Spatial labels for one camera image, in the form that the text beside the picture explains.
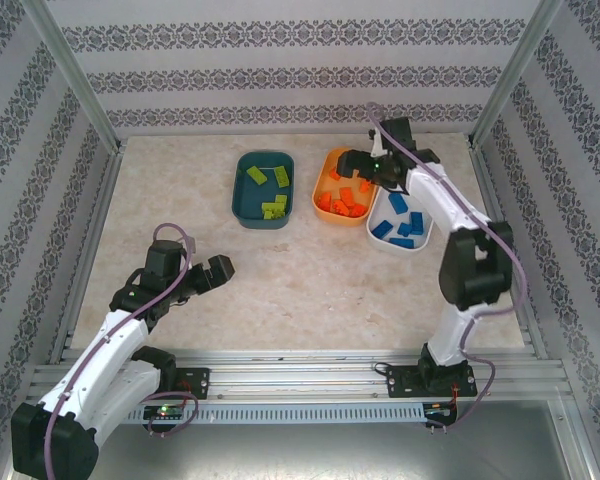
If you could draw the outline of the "aluminium side frame rail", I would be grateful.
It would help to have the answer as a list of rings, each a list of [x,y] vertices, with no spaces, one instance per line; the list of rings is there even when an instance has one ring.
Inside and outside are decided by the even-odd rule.
[[[469,148],[472,166],[483,198],[486,213],[492,218],[502,220],[504,214],[500,208],[497,192],[490,177],[484,156],[480,149]],[[514,272],[511,296],[515,302],[515,314],[518,320],[523,341],[530,345],[533,355],[541,360],[547,360],[549,355],[544,345],[542,335],[530,301],[528,288],[524,287],[520,275]]]
[[[61,305],[50,349],[45,358],[48,364],[57,364],[61,360],[67,339],[72,335],[77,324],[125,148],[126,143],[123,142],[109,156],[107,165],[101,173],[97,195],[93,198],[88,222],[85,224],[77,263],[70,278],[66,298]]]

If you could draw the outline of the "orange plastic container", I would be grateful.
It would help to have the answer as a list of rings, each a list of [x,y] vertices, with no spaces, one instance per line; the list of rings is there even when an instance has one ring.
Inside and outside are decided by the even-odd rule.
[[[329,172],[332,169],[336,170],[339,156],[347,150],[350,150],[350,147],[336,148],[327,154],[314,186],[312,193],[312,205],[314,207],[315,214],[319,219],[338,226],[356,227],[362,225],[367,220],[376,197],[377,187],[371,184],[370,189],[362,193],[360,191],[360,185],[366,180],[357,177],[341,177],[338,181],[336,181],[329,176]],[[356,204],[362,204],[367,208],[367,212],[364,216],[360,218],[350,218],[349,215],[341,216],[333,211],[332,204],[335,200],[340,200],[339,189],[342,187],[350,187],[353,191]],[[317,206],[318,198],[325,192],[330,192],[332,196],[330,212],[322,211]]]

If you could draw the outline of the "aluminium mounting rail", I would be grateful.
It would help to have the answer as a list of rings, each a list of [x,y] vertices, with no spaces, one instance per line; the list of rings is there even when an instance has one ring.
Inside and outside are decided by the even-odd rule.
[[[400,350],[199,350],[175,349],[181,367],[210,370],[210,403],[362,403],[390,400],[382,363],[414,364],[419,352]],[[479,349],[496,366],[484,401],[556,400],[573,397],[560,360],[539,358],[533,348]]]

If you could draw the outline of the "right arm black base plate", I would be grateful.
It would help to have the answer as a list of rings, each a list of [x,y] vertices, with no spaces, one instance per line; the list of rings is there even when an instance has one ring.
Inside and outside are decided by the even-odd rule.
[[[391,398],[452,397],[472,398],[478,394],[473,369],[467,362],[451,367],[397,366],[386,369]]]

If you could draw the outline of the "white plastic container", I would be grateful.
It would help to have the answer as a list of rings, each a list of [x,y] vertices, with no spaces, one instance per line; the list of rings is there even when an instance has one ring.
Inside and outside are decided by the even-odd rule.
[[[389,200],[388,195],[391,194],[386,190],[381,190],[374,200],[371,212],[367,218],[366,231],[369,243],[377,248],[378,250],[390,253],[396,256],[408,256],[415,254],[426,248],[429,238],[432,232],[433,220],[426,209],[420,202],[414,199],[412,196],[403,195],[404,200],[408,205],[408,212],[402,215],[396,215]],[[401,223],[410,224],[410,214],[412,211],[418,211],[423,213],[425,230],[423,235],[412,235],[408,237],[400,236],[397,233],[398,227]],[[387,220],[393,224],[393,229],[382,239],[379,240],[371,234],[371,230],[378,225],[381,221]],[[389,243],[390,238],[410,238],[414,240],[415,248],[406,249]]]

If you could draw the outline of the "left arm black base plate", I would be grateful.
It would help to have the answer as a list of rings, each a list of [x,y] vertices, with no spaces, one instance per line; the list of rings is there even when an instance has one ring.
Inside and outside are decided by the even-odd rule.
[[[177,368],[173,385],[177,392],[189,392],[198,400],[206,400],[210,386],[208,368]]]

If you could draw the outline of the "aluminium frame post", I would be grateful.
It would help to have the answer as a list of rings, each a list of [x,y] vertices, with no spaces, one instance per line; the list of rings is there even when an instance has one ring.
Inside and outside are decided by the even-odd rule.
[[[121,141],[46,0],[19,0],[109,153]]]
[[[526,70],[534,51],[563,3],[564,0],[539,0],[492,94],[468,136],[472,148],[476,149],[485,142],[511,92]]]

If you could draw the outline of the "sheet metal tray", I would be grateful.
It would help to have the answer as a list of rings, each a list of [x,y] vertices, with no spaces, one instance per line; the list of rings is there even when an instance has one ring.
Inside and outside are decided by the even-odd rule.
[[[599,480],[564,403],[486,402],[459,426],[229,424],[165,439],[120,426],[88,480]]]

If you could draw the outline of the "teal plastic container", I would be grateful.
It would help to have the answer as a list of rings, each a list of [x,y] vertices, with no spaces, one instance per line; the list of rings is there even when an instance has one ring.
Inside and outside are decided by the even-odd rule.
[[[284,166],[291,181],[286,188],[279,188],[273,169]],[[251,166],[257,166],[268,178],[267,182],[257,185],[246,173]],[[248,229],[276,230],[289,222],[294,200],[294,161],[284,152],[272,150],[256,150],[241,156],[236,166],[234,179],[232,212],[239,223]],[[261,208],[263,202],[275,202],[277,195],[286,195],[287,203],[278,203],[285,208],[286,215],[282,218],[265,220]]]

